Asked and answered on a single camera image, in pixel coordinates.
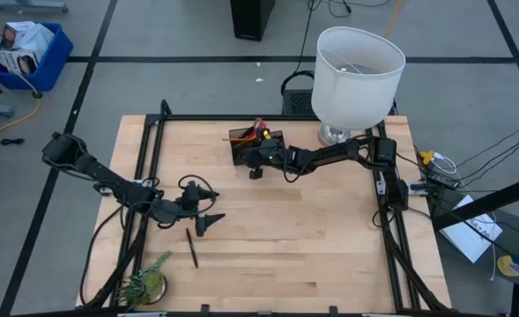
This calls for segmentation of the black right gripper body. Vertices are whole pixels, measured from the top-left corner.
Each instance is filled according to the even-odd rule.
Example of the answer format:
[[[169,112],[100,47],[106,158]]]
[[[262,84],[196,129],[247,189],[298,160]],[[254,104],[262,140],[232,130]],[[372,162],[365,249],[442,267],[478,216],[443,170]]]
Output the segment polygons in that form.
[[[240,162],[252,169],[268,166],[283,170],[289,158],[285,143],[277,138],[252,142],[240,151]]]

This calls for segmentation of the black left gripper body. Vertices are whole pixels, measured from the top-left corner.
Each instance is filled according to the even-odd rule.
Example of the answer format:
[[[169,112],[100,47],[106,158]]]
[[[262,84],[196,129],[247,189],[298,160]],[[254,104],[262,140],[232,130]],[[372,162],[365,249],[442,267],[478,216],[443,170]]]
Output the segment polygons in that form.
[[[198,214],[198,205],[201,200],[207,198],[206,190],[190,181],[178,199],[179,215],[182,217],[194,217]]]

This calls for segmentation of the black pen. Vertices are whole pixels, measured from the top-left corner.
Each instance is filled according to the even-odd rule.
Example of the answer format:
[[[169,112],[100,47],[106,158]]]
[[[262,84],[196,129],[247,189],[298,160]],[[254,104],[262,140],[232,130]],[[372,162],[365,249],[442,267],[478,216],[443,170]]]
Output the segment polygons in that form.
[[[191,236],[189,228],[185,228],[185,234],[186,234],[186,237],[187,237],[187,241],[189,243],[189,251],[190,251],[190,254],[191,254],[191,258],[192,258],[194,267],[195,267],[195,269],[198,269],[199,268],[199,263],[198,263],[198,259],[197,259],[197,255],[196,255],[195,245],[194,245],[194,242],[193,242],[193,239],[192,239],[192,236]]]

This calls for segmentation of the black mesh desk organizer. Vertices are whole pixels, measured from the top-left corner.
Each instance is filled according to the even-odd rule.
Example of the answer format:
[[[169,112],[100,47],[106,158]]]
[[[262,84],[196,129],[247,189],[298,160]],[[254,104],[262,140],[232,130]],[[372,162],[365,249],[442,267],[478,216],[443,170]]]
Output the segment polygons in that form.
[[[228,137],[248,137],[248,136],[252,136],[252,128],[251,127],[244,128],[244,129],[230,129],[228,131]],[[269,138],[268,139],[277,138],[277,139],[280,139],[281,141],[284,142],[284,135],[283,135],[283,132],[281,130],[271,131],[269,128],[266,128],[266,129],[269,130]],[[241,149],[245,145],[248,145],[248,144],[250,144],[252,142],[253,141],[250,141],[250,142],[229,142],[230,146],[231,146],[233,162],[234,162],[234,164],[236,166],[243,165],[240,162],[240,151],[241,151]]]

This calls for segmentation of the black vented box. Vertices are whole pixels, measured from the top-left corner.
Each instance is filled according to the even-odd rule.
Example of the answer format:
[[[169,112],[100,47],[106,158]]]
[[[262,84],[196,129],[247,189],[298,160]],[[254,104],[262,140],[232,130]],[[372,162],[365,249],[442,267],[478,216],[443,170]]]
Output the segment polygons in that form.
[[[310,90],[286,90],[283,93],[283,115],[315,116]]]

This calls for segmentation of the potted succulent plant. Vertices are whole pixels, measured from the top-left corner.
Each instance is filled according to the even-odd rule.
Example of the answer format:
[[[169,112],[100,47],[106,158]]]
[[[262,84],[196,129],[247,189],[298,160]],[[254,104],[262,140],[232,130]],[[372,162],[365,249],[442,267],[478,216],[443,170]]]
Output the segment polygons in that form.
[[[161,267],[171,254],[170,251],[164,252],[150,266],[129,276],[118,291],[119,302],[130,308],[159,302],[167,292],[167,279]]]

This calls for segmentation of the white shade silver lamp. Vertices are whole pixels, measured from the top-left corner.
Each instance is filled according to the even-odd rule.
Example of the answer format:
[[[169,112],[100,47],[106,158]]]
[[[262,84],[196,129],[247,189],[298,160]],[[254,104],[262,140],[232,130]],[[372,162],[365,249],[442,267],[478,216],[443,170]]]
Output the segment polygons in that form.
[[[393,106],[406,65],[391,41],[348,26],[324,30],[316,43],[311,106],[323,145],[342,143],[353,131],[383,121]]]

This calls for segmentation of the black tower case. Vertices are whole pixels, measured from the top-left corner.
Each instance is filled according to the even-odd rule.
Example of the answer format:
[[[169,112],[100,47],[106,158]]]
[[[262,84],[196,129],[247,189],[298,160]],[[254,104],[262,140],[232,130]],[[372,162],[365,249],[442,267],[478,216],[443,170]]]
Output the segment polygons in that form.
[[[275,0],[230,0],[234,36],[261,41]]]

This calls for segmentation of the white and yellow plug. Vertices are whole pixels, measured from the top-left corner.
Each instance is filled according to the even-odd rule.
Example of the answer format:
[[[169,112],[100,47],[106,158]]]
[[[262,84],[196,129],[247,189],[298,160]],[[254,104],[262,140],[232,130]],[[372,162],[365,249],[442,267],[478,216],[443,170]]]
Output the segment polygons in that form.
[[[435,151],[421,151],[419,153],[424,165],[432,165],[445,174],[456,174],[456,164],[448,157]]]

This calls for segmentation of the blue plastic bin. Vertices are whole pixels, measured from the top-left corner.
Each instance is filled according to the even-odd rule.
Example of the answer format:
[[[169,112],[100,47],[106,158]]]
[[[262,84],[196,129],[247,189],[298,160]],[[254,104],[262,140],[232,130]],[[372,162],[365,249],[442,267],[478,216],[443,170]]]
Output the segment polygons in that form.
[[[41,92],[52,90],[63,70],[63,66],[70,57],[73,44],[64,32],[63,27],[57,23],[36,23],[43,24],[55,34],[55,37],[33,74],[18,74],[8,71],[0,60],[0,84],[8,89],[28,91],[36,89]]]

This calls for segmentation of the white booklet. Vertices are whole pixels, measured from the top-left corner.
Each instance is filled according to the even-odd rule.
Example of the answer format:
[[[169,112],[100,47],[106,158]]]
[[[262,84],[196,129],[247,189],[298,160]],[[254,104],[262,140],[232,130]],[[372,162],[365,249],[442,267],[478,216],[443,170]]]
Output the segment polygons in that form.
[[[483,214],[441,229],[440,233],[470,262],[475,263],[502,234],[502,228]]]

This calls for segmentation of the black diagonal beam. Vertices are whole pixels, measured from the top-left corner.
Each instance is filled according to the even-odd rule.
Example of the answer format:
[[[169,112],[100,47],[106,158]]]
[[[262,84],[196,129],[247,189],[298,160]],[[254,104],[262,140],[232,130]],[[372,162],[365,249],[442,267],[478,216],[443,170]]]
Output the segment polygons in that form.
[[[441,230],[516,202],[519,202],[519,181],[462,207],[445,211],[434,219],[434,228]]]

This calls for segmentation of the boxes and papers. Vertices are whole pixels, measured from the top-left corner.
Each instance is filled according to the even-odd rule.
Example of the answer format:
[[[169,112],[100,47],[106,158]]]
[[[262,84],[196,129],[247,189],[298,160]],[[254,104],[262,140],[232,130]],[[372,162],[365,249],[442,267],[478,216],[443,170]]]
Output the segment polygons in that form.
[[[7,22],[0,37],[0,60],[8,71],[33,74],[55,34],[33,21]]]

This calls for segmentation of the black aluminium table frame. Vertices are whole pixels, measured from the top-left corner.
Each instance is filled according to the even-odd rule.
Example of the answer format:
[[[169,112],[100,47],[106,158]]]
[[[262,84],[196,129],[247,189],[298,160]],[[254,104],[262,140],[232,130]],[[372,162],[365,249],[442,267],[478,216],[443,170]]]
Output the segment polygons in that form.
[[[172,253],[162,266],[167,293],[154,309],[187,313],[208,304],[212,313],[325,313],[336,306],[340,313],[394,313],[410,307],[406,274],[389,272],[373,173],[349,160],[302,177],[268,167],[251,180],[222,138],[253,121],[251,114],[175,114],[159,150],[140,158],[141,143],[154,136],[144,133],[142,115],[122,118],[109,165],[115,173],[133,179],[137,167],[155,172],[168,199],[181,194],[185,175],[201,176],[219,193],[207,212],[226,215],[203,237],[190,220],[167,230],[148,224],[143,265]]]

